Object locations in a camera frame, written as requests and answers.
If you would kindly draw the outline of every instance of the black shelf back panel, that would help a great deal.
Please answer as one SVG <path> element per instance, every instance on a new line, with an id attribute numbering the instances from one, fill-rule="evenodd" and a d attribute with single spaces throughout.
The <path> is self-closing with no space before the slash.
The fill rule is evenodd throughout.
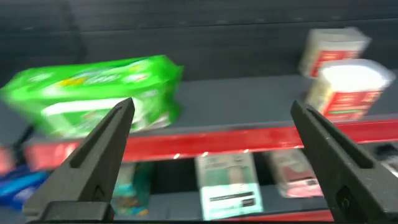
<path id="1" fill-rule="evenodd" d="M 364 58 L 398 67 L 395 0 L 0 0 L 0 77 L 154 54 L 184 80 L 294 74 L 309 29 L 346 26 L 373 38 Z"/>

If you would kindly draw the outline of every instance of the package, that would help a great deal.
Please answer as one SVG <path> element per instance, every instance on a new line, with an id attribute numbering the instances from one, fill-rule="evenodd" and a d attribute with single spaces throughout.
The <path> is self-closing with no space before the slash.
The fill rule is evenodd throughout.
<path id="1" fill-rule="evenodd" d="M 195 158 L 204 220 L 262 212 L 252 154 Z"/>
<path id="2" fill-rule="evenodd" d="M 323 196 L 310 163 L 300 149 L 263 152 L 280 194 L 287 198 Z"/>
<path id="3" fill-rule="evenodd" d="M 312 29 L 298 69 L 302 75 L 316 78 L 324 62 L 358 58 L 370 41 L 355 27 Z"/>
<path id="4" fill-rule="evenodd" d="M 14 165 L 15 160 L 11 153 L 5 147 L 0 146 L 0 176 L 15 169 Z"/>
<path id="5" fill-rule="evenodd" d="M 147 215 L 153 162 L 122 164 L 111 205 L 118 215 Z"/>
<path id="6" fill-rule="evenodd" d="M 0 205 L 21 210 L 48 175 L 47 172 L 31 172 L 27 166 L 20 166 L 0 177 Z"/>
<path id="7" fill-rule="evenodd" d="M 307 103 L 331 121 L 362 118 L 395 75 L 365 59 L 327 62 L 307 96 Z"/>
<path id="8" fill-rule="evenodd" d="M 166 56 L 31 68 L 2 90 L 4 100 L 53 137 L 85 137 L 109 110 L 131 97 L 131 132 L 178 116 L 174 93 L 182 67 Z"/>

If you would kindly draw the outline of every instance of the blue package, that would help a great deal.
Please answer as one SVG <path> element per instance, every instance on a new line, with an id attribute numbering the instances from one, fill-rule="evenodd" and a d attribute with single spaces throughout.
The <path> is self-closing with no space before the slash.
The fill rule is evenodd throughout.
<path id="1" fill-rule="evenodd" d="M 0 204 L 22 209 L 24 202 L 48 177 L 47 172 L 31 172 L 27 166 L 0 178 Z"/>

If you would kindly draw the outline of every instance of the red shelf edge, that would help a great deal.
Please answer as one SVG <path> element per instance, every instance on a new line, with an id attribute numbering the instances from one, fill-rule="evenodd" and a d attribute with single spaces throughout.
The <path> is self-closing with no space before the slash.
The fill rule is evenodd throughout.
<path id="1" fill-rule="evenodd" d="M 275 221 L 275 222 L 333 222 L 333 216 L 329 210 L 317 210 L 311 212 L 283 213 L 275 215 L 259 215 L 242 218 L 229 218 L 227 221 Z"/>
<path id="2" fill-rule="evenodd" d="M 336 124 L 358 143 L 398 141 L 398 119 Z M 80 141 L 37 143 L 25 151 L 33 170 L 59 166 Z M 207 154 L 258 152 L 303 147 L 295 127 L 134 137 L 124 162 L 180 159 Z"/>

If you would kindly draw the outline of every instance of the green diaper pack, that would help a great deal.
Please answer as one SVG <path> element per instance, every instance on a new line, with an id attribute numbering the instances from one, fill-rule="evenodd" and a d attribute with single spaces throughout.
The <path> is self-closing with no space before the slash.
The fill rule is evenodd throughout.
<path id="1" fill-rule="evenodd" d="M 121 100 L 132 98 L 131 132 L 161 128 L 178 116 L 174 93 L 183 68 L 156 55 L 19 72 L 1 96 L 51 137 L 86 136 Z"/>
<path id="2" fill-rule="evenodd" d="M 204 220 L 262 212 L 252 154 L 195 158 Z"/>

